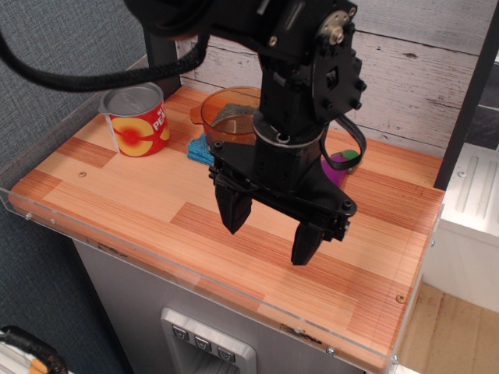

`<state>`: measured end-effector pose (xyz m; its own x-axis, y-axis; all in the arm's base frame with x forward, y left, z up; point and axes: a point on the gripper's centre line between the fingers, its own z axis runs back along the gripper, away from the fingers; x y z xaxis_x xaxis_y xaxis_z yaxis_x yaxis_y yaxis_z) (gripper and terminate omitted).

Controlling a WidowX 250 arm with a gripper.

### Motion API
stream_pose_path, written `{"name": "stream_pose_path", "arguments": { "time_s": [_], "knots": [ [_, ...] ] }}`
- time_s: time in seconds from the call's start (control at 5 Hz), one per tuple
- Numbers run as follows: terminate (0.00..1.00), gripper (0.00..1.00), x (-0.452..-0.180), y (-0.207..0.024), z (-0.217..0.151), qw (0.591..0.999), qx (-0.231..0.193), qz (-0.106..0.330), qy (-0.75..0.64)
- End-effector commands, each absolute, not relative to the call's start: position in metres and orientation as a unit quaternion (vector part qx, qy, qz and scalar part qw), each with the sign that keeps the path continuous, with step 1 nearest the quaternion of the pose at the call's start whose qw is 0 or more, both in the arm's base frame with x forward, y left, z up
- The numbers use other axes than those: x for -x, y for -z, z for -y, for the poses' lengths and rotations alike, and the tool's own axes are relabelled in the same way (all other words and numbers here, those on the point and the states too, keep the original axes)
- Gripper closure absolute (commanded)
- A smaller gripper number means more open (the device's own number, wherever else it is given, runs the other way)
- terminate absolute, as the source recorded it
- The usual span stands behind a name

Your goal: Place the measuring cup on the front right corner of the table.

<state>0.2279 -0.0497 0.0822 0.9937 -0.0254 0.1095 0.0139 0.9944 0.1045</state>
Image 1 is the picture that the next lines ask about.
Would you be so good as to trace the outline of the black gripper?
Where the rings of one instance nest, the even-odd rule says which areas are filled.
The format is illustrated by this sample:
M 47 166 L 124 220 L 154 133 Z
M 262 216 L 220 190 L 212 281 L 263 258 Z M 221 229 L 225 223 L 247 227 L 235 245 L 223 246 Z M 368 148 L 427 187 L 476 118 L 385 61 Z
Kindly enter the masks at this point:
M 209 146 L 221 221 L 235 234 L 250 215 L 253 201 L 297 220 L 291 261 L 305 266 L 322 241 L 341 241 L 346 235 L 356 204 L 336 178 L 353 172 L 358 153 L 327 152 L 327 124 L 290 136 L 270 125 L 260 112 L 253 121 L 254 145 L 215 142 Z

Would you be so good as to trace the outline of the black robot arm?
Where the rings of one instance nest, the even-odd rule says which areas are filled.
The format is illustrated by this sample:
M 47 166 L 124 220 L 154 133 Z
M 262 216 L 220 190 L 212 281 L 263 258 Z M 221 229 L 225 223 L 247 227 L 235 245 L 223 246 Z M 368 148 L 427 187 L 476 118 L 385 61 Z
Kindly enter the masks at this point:
M 253 145 L 217 141 L 211 177 L 221 219 L 238 231 L 259 201 L 299 225 L 291 260 L 305 265 L 324 241 L 342 240 L 356 204 L 324 173 L 325 140 L 337 121 L 366 149 L 347 113 L 366 84 L 352 47 L 356 5 L 349 1 L 129 1 L 153 34 L 214 35 L 255 51 L 262 69 Z

